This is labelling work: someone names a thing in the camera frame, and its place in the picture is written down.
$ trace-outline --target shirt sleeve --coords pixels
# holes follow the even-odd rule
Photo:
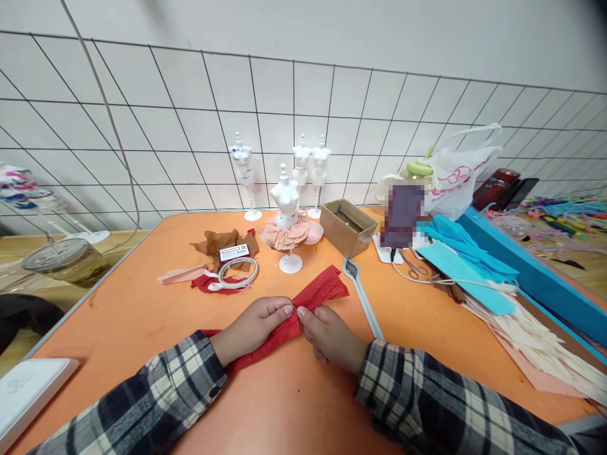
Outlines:
[[[30,453],[167,453],[226,381],[209,339],[197,331],[153,357]]]
[[[354,396],[406,453],[577,454],[560,430],[431,355],[374,340]]]

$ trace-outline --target plastic bag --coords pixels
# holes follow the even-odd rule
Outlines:
[[[459,141],[453,139],[487,130],[495,132],[478,148],[455,151],[455,144]],[[427,160],[434,169],[434,188],[429,191],[425,200],[428,212],[432,212],[432,215],[445,215],[453,221],[463,215],[472,202],[477,178],[503,150],[503,147],[490,147],[500,134],[501,126],[491,123],[454,133],[434,148],[434,153]]]

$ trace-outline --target white wall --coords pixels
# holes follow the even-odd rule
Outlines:
[[[142,228],[248,207],[228,153],[235,131],[254,150],[261,208],[274,207],[269,190],[282,162],[292,169],[302,133],[312,146],[326,135],[332,150],[321,203],[376,203],[381,176],[493,121],[504,150],[478,182],[509,167],[553,196],[607,174],[602,31],[573,0],[68,3],[85,37],[120,43],[87,45],[137,180]],[[128,176],[73,36],[58,0],[0,0],[0,161],[32,170],[92,229],[132,229]],[[310,182],[301,205],[315,194]],[[18,234],[47,228],[3,205],[0,215]]]
[[[68,0],[84,36],[607,92],[579,0]],[[58,0],[3,0],[0,29],[73,36]]]

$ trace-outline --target person's left hand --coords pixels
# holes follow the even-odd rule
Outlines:
[[[255,351],[267,336],[293,313],[288,297],[262,297],[251,303],[211,342],[222,366]]]

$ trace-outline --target red crepe paper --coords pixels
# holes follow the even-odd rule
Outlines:
[[[241,282],[246,280],[246,278],[234,278],[234,277],[224,277],[223,279],[225,282]],[[198,278],[196,278],[195,280],[192,280],[192,283],[190,285],[190,289],[192,288],[199,288],[202,292],[207,293],[207,294],[238,294],[240,291],[238,289],[219,289],[218,291],[211,291],[209,289],[209,285],[211,283],[214,282],[219,282],[219,278],[215,278],[215,277],[210,277],[208,275],[201,275]]]
[[[328,300],[333,300],[350,295],[346,285],[340,279],[341,272],[330,265],[324,272],[318,275],[303,291],[301,291],[293,299],[293,304],[296,307],[305,306],[308,310],[314,311]],[[218,330],[203,330],[207,337],[212,337],[221,331]],[[236,359],[226,367],[228,375],[234,374],[253,365],[255,362],[269,356],[272,352],[278,349],[283,343],[291,338],[298,336],[300,333],[299,319],[295,311],[289,316],[289,319],[284,321],[275,330],[270,333],[264,344],[259,346],[251,354],[247,354]]]

